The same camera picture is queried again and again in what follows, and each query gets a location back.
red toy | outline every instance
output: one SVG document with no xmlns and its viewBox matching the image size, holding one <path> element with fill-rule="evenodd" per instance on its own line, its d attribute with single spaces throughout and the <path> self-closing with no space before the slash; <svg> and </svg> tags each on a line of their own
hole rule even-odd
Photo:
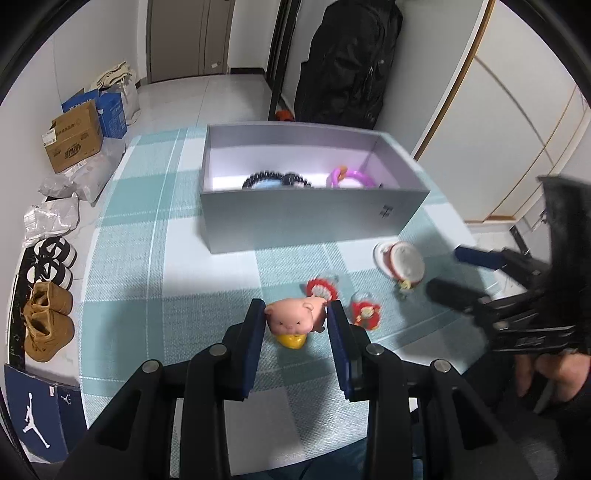
<svg viewBox="0 0 591 480">
<path fill-rule="evenodd" d="M 275 119 L 278 122 L 295 122 L 296 119 L 289 110 L 279 110 L 275 113 Z"/>
<path fill-rule="evenodd" d="M 339 299 L 339 292 L 336 287 L 325 278 L 314 278 L 306 285 L 307 297 L 320 297 L 326 301 L 333 301 Z"/>
<path fill-rule="evenodd" d="M 379 325 L 379 311 L 381 306 L 371 294 L 355 294 L 351 299 L 353 324 L 366 330 L 375 330 Z"/>
</svg>

black duffel bag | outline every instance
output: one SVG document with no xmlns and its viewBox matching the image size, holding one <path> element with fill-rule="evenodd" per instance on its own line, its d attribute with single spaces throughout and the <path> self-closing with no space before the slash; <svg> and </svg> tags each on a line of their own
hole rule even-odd
<svg viewBox="0 0 591 480">
<path fill-rule="evenodd" d="M 324 12 L 295 96 L 298 122 L 373 128 L 402 13 L 394 0 L 337 0 Z"/>
</svg>

orange object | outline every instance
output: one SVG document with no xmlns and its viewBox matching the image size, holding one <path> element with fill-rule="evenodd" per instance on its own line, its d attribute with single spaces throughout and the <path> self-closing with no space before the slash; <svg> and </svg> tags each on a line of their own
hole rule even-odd
<svg viewBox="0 0 591 480">
<path fill-rule="evenodd" d="M 275 118 L 278 122 L 295 122 L 295 117 L 291 114 L 289 110 L 279 110 L 275 112 Z"/>
<path fill-rule="evenodd" d="M 339 167 L 340 173 L 338 176 L 339 181 L 343 181 L 345 179 L 345 175 L 347 175 L 347 167 Z"/>
<path fill-rule="evenodd" d="M 375 330 L 379 324 L 380 305 L 367 300 L 351 302 L 351 311 L 353 313 L 355 325 L 359 325 L 366 330 Z"/>
</svg>

black beaded bracelet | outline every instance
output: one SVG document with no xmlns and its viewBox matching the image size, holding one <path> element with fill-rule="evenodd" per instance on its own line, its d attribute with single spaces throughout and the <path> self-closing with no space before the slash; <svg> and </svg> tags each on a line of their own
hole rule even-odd
<svg viewBox="0 0 591 480">
<path fill-rule="evenodd" d="M 311 188 L 312 184 L 307 181 L 304 177 L 302 177 L 301 175 L 298 175 L 297 173 L 286 173 L 285 175 L 276 172 L 276 171 L 270 171 L 270 170 L 264 170 L 264 171 L 260 171 L 257 172 L 253 175 L 251 175 L 250 177 L 248 177 L 246 179 L 246 181 L 244 182 L 244 184 L 242 185 L 243 189 L 251 189 L 252 187 L 254 187 L 257 183 L 259 183 L 260 181 L 263 180 L 279 180 L 281 182 L 282 186 L 287 186 L 287 187 L 294 187 L 294 186 L 302 186 L 302 187 L 308 187 Z"/>
</svg>

storage box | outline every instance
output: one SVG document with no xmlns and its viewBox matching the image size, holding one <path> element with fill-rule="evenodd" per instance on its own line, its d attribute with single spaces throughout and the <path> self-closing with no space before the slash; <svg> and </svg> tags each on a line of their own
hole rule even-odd
<svg viewBox="0 0 591 480">
<path fill-rule="evenodd" d="M 103 144 L 95 101 L 83 103 L 57 117 L 43 135 L 43 145 L 56 173 L 94 155 Z"/>
<path fill-rule="evenodd" d="M 86 434 L 79 387 L 4 365 L 8 409 L 27 449 L 48 462 L 62 462 Z"/>
<path fill-rule="evenodd" d="M 75 106 L 94 100 L 96 110 L 99 114 L 100 128 L 104 137 L 123 138 L 127 133 L 125 123 L 125 112 L 120 93 L 102 93 L 98 90 L 91 90 L 87 93 L 77 93 L 61 104 L 64 113 Z"/>
<path fill-rule="evenodd" d="M 429 193 L 413 162 L 373 131 L 292 122 L 210 126 L 199 184 L 208 247 L 224 253 L 397 235 Z M 340 166 L 381 186 L 327 188 Z M 298 173 L 314 188 L 243 190 L 262 170 Z"/>
</svg>

